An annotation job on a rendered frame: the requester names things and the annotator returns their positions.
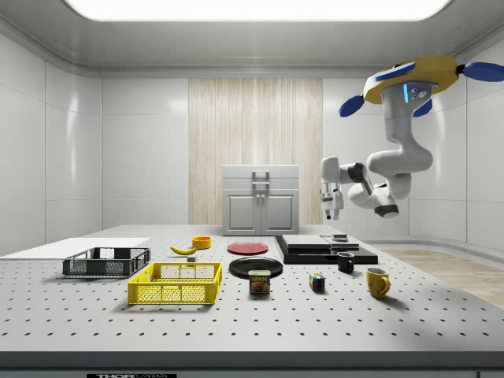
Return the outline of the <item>red plate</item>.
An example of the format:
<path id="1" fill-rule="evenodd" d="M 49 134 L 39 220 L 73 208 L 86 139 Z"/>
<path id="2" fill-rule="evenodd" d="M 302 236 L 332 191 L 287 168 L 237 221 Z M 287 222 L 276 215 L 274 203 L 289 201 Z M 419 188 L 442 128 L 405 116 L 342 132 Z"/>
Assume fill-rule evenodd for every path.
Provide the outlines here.
<path id="1" fill-rule="evenodd" d="M 259 255 L 268 250 L 269 247 L 266 244 L 258 242 L 237 242 L 228 245 L 228 252 L 236 255 Z"/>

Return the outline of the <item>dark grey basket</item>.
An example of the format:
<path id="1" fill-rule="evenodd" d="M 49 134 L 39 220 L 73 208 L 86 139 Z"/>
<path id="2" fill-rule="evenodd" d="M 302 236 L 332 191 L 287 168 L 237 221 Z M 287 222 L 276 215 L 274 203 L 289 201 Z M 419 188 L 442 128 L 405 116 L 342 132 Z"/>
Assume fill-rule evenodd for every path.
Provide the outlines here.
<path id="1" fill-rule="evenodd" d="M 150 249 L 94 247 L 63 261 L 63 274 L 82 277 L 129 277 L 150 261 Z"/>

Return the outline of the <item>black stove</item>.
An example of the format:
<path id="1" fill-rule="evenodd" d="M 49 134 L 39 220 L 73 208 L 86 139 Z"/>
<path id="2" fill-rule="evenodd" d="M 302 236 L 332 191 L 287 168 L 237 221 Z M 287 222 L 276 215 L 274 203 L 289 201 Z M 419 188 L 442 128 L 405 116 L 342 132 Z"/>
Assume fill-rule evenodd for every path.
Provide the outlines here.
<path id="1" fill-rule="evenodd" d="M 282 236 L 276 236 L 276 241 L 279 244 L 280 250 L 283 253 L 284 264 L 299 264 L 299 265 L 323 265 L 338 263 L 338 252 L 350 252 L 354 255 L 354 263 L 356 265 L 375 265 L 379 262 L 378 256 L 373 252 L 366 250 L 362 246 L 357 249 L 298 249 L 290 248 L 283 240 Z"/>

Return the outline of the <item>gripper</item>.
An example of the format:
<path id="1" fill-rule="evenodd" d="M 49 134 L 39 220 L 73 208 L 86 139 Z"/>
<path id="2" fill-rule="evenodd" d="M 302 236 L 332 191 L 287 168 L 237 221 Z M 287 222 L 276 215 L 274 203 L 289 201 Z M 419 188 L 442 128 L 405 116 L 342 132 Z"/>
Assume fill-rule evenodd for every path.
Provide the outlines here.
<path id="1" fill-rule="evenodd" d="M 343 194 L 338 183 L 321 184 L 321 208 L 328 220 L 338 220 L 339 211 L 344 208 Z"/>

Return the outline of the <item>flat-sided can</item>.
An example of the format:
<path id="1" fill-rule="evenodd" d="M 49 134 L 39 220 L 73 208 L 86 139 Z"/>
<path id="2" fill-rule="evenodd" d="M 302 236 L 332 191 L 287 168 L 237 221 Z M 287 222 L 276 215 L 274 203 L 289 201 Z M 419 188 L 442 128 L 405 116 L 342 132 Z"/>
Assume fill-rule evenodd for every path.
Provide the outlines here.
<path id="1" fill-rule="evenodd" d="M 268 294 L 271 291 L 269 270 L 250 270 L 248 277 L 251 294 Z"/>

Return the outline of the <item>yellow basket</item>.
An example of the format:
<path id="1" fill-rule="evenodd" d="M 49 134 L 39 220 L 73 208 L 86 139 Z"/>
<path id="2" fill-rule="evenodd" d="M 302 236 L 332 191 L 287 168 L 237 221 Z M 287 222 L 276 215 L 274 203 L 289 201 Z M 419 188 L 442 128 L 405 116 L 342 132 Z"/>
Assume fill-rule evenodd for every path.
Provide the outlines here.
<path id="1" fill-rule="evenodd" d="M 128 281 L 130 304 L 213 304 L 220 262 L 154 262 Z"/>

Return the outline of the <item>black plate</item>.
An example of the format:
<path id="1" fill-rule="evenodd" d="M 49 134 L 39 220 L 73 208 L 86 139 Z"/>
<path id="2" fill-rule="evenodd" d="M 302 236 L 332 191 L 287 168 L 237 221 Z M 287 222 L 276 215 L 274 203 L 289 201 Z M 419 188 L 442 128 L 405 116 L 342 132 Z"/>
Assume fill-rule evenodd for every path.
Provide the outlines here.
<path id="1" fill-rule="evenodd" d="M 229 272 L 241 279 L 246 280 L 250 270 L 269 270 L 273 278 L 282 273 L 283 265 L 277 260 L 260 257 L 240 258 L 229 264 Z"/>

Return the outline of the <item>white cabinet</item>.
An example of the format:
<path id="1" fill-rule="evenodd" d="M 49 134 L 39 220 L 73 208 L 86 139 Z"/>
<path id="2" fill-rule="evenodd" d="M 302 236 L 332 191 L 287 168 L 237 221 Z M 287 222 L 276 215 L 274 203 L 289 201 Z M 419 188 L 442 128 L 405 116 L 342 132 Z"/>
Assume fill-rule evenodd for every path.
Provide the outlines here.
<path id="1" fill-rule="evenodd" d="M 223 233 L 297 234 L 298 169 L 298 165 L 223 165 Z"/>

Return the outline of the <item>white board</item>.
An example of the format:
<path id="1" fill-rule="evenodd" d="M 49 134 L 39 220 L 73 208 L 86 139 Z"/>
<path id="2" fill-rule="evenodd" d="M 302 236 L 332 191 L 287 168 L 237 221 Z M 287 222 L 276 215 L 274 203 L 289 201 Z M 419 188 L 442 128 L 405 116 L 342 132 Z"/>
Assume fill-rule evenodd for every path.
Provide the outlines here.
<path id="1" fill-rule="evenodd" d="M 94 247 L 135 247 L 149 238 L 69 238 L 22 250 L 0 259 L 65 259 Z"/>

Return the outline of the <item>yellow mug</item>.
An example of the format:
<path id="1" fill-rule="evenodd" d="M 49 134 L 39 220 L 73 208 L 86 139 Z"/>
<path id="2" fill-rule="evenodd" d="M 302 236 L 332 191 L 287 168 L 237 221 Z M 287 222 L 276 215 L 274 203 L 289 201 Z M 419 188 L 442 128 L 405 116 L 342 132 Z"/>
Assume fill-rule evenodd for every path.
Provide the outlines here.
<path id="1" fill-rule="evenodd" d="M 367 268 L 365 274 L 370 295 L 384 298 L 391 288 L 389 273 L 380 268 Z"/>

